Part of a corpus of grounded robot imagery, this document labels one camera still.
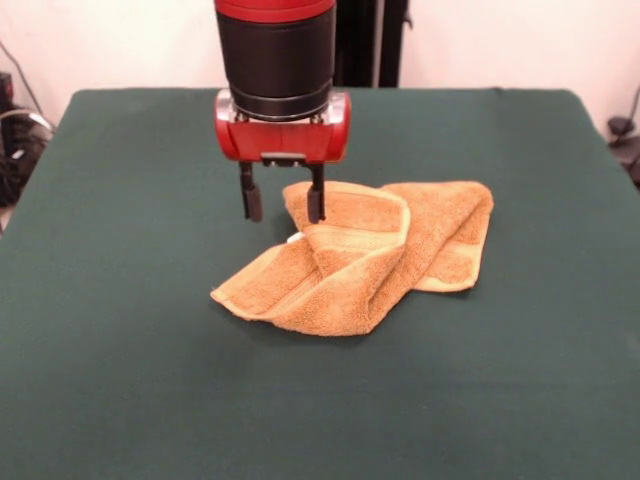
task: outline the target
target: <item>table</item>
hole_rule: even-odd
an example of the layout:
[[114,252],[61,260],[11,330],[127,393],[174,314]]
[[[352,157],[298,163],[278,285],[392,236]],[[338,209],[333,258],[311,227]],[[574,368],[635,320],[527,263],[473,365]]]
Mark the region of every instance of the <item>table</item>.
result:
[[640,199],[576,96],[352,91],[330,178],[496,210],[472,291],[319,339],[209,299],[308,176],[258,169],[247,223],[214,95],[74,96],[0,243],[0,478],[640,478]]

